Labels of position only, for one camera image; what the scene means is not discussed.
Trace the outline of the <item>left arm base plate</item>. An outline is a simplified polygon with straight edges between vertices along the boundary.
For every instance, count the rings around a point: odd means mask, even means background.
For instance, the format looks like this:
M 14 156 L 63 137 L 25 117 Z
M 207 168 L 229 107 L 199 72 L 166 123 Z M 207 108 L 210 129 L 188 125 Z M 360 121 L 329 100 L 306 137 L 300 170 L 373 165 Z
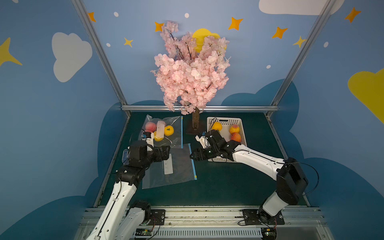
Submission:
M 143 224 L 145 226 L 163 226 L 165 224 L 166 210 L 164 209 L 155 209 L 145 211 L 145 218 Z

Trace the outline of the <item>clear zip-top bag blue zipper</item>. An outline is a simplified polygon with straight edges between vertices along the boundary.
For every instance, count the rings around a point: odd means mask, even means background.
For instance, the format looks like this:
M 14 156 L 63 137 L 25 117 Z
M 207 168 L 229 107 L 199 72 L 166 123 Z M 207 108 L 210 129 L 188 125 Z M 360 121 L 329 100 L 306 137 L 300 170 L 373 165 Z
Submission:
M 153 122 L 157 124 L 157 134 L 158 136 L 164 137 L 164 139 L 160 142 L 156 142 L 154 140 L 154 147 L 161 146 L 170 146 L 171 148 L 182 148 L 183 141 L 183 117 L 167 117 L 167 118 L 153 118 L 150 115 L 146 115 L 144 123 L 139 131 L 138 140 L 142 140 L 142 133 L 145 132 L 145 124 L 147 122 Z M 174 127 L 174 134 L 167 137 L 164 135 L 164 129 L 166 126 L 171 125 Z

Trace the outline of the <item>yellow peach red spot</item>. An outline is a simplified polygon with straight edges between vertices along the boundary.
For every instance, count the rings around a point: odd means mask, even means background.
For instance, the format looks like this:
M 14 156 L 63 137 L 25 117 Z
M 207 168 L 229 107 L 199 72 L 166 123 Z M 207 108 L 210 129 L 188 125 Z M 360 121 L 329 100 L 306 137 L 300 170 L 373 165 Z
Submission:
M 214 122 L 211 129 L 221 131 L 223 129 L 223 126 L 220 122 Z

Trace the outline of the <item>pink peach large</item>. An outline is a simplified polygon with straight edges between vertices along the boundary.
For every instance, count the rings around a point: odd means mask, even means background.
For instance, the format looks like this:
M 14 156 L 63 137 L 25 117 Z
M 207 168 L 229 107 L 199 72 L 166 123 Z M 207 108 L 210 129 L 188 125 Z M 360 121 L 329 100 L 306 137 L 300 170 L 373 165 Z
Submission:
M 145 131 L 146 132 L 154 133 L 156 130 L 157 130 L 157 124 L 155 124 L 153 122 L 147 122 L 145 124 Z

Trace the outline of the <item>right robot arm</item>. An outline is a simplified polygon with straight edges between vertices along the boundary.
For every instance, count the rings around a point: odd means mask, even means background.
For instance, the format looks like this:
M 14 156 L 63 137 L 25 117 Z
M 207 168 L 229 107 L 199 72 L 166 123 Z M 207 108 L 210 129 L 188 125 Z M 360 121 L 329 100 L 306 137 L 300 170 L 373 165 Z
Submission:
M 201 147 L 192 151 L 191 159 L 205 161 L 221 157 L 252 167 L 276 181 L 276 190 L 257 211 L 260 221 L 270 221 L 286 206 L 296 205 L 309 184 L 300 163 L 293 158 L 275 158 L 252 150 L 238 141 L 227 142 L 217 130 L 197 135 L 195 139 Z

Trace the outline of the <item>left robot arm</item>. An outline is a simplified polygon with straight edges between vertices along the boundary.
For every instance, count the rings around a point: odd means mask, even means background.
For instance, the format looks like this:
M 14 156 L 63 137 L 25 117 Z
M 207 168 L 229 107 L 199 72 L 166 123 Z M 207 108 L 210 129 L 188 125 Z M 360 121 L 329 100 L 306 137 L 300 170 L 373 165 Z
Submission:
M 88 240 L 129 240 L 136 229 L 151 220 L 151 206 L 137 201 L 126 213 L 146 170 L 152 163 L 168 160 L 170 146 L 154 147 L 145 140 L 133 142 L 127 160 L 116 172 L 116 181 L 110 199 L 87 237 Z

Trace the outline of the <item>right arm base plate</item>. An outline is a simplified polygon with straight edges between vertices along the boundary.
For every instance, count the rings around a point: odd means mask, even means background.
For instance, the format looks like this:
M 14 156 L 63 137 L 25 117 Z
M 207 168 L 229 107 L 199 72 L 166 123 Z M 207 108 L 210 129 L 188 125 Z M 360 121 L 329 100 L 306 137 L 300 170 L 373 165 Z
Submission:
M 244 224 L 248 225 L 284 225 L 285 220 L 281 211 L 279 211 L 275 216 L 270 216 L 264 211 L 257 209 L 243 209 L 241 213 L 244 217 Z

